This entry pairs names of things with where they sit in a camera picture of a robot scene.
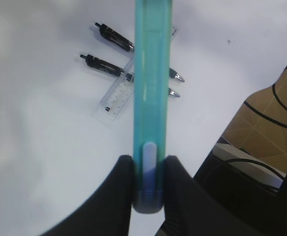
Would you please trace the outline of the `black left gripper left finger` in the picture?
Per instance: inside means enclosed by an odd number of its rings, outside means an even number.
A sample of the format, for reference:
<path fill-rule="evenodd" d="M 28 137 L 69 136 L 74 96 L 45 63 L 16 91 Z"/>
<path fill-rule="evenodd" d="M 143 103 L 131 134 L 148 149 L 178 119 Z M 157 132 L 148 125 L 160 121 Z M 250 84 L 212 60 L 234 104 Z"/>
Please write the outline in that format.
<path fill-rule="evenodd" d="M 44 236 L 127 236 L 134 193 L 134 162 L 118 158 L 98 189 Z"/>

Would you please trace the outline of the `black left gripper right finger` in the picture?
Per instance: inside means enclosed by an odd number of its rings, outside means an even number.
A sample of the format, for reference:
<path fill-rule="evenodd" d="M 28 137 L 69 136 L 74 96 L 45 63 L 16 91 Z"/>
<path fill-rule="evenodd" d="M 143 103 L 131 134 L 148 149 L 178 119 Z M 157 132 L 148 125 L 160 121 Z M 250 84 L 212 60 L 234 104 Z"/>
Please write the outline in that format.
<path fill-rule="evenodd" d="M 163 232 L 168 236 L 259 236 L 210 197 L 176 156 L 164 160 Z"/>

